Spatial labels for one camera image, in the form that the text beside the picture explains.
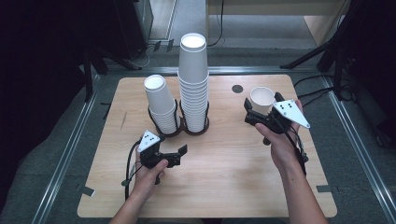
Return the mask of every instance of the background table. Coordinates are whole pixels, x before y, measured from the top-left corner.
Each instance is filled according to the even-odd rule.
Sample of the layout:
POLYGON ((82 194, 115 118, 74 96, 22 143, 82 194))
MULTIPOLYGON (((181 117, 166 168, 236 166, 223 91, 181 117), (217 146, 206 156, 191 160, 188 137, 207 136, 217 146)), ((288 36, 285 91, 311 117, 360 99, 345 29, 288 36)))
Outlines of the background table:
MULTIPOLYGON (((179 101, 177 77, 165 79, 179 101)), ((129 150, 145 130, 156 133, 148 114, 144 80, 127 77, 119 83, 86 183, 95 189, 95 194, 81 196, 78 206, 81 217, 116 214, 124 202, 120 183, 125 178, 129 150)), ((161 143, 161 152, 176 152, 187 144, 188 153, 182 157, 180 166, 166 170, 141 217, 288 216, 270 148, 262 143, 256 129, 244 122, 243 103, 257 86, 279 91, 286 100, 297 98, 286 75, 209 77, 209 129, 198 136, 180 133, 161 143), (244 90, 235 93, 233 85, 241 85, 244 90)), ((299 133, 309 157, 305 164, 308 182, 325 216, 333 217, 337 210, 332 194, 317 191, 317 186, 328 183, 311 135, 305 128, 299 133)))

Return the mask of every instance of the stack of cups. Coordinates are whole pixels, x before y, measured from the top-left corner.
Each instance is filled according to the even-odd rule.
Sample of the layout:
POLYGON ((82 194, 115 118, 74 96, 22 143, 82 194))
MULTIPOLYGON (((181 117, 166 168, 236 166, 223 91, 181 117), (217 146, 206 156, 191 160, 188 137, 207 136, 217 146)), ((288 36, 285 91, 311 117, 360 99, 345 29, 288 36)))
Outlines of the stack of cups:
POLYGON ((165 79, 160 75, 152 75, 145 80, 148 110, 157 127, 162 133, 174 133, 180 126, 180 116, 175 110, 176 102, 169 91, 165 79))
POLYGON ((187 129, 198 133, 206 126, 209 84, 206 41, 202 35, 191 33, 181 37, 177 76, 187 129))

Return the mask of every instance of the light wood surface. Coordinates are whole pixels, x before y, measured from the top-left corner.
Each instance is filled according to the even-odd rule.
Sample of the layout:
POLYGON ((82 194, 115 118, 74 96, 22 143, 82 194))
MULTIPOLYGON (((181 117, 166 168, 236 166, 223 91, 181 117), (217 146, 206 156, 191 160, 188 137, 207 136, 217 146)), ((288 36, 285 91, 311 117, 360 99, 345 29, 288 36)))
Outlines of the light wood surface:
MULTIPOLYGON (((144 79, 127 77, 119 83, 86 184, 95 194, 81 196, 80 217, 113 217, 124 202, 120 183, 129 150, 145 130, 156 133, 147 112, 144 79)), ((177 77, 165 79, 179 100, 177 77)), ((180 133, 161 143, 161 152, 176 152, 187 144, 188 153, 180 166, 166 170, 141 217, 288 216, 270 149, 255 128, 244 122, 244 100, 257 86, 279 91, 287 100, 296 99, 286 75, 209 77, 209 129, 199 136, 180 133), (233 85, 241 85, 243 92, 234 93, 233 85)), ((311 135, 305 128, 300 135, 310 159, 307 179, 325 216, 333 217, 337 210, 332 194, 317 191, 317 186, 328 183, 311 135)))

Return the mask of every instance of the forearm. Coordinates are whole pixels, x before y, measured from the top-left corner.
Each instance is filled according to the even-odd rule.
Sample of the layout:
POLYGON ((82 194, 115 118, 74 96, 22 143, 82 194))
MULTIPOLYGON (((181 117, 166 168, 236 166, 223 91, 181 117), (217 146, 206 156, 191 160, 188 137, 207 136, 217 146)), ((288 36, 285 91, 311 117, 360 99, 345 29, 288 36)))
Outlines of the forearm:
POLYGON ((288 202, 290 223, 328 223, 298 162, 279 169, 279 172, 288 202))
POLYGON ((131 194, 128 200, 122 205, 117 214, 111 219, 111 224, 136 223, 145 200, 131 194))

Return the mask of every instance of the person's right hand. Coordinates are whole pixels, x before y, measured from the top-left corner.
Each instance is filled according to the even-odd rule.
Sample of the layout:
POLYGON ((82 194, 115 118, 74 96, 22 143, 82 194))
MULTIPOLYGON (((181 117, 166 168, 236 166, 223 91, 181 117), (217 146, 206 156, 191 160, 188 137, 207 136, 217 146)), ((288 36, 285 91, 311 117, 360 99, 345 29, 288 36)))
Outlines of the person's right hand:
MULTIPOLYGON (((303 106, 301 102, 296 100, 295 103, 303 112, 303 106)), ((274 133, 261 123, 257 123, 255 127, 259 133, 261 133, 271 142, 271 156, 278 170, 284 170, 291 165, 295 165, 296 163, 299 164, 295 155, 294 147, 285 134, 274 133)), ((295 132, 298 132, 300 125, 293 122, 291 127, 295 130, 295 132)), ((293 131, 293 129, 289 130, 289 135, 291 139, 295 141, 296 133, 293 131)))

